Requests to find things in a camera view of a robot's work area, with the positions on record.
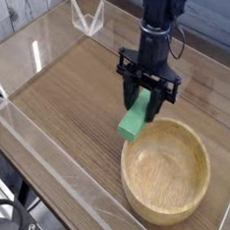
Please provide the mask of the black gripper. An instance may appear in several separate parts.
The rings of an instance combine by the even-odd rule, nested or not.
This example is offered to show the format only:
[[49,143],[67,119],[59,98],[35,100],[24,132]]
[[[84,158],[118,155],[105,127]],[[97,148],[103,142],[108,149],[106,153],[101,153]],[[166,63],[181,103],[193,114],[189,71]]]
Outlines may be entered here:
[[145,120],[152,122],[160,111],[162,102],[174,103],[177,98],[181,78],[168,64],[168,55],[175,56],[171,49],[171,30],[150,26],[141,21],[139,50],[121,47],[117,72],[123,78],[124,104],[130,109],[139,96],[142,86],[150,92],[150,100],[145,111]]

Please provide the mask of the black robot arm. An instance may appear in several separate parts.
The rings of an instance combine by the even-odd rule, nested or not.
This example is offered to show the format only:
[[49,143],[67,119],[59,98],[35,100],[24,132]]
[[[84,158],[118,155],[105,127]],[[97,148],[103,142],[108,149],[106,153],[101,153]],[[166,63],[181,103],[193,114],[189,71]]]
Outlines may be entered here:
[[168,55],[179,59],[171,49],[172,33],[178,25],[178,17],[185,11],[187,0],[144,0],[144,13],[140,21],[139,50],[121,47],[117,72],[123,78],[124,104],[130,109],[139,97],[142,86],[150,92],[144,120],[152,122],[162,103],[174,103],[181,78],[168,64]]

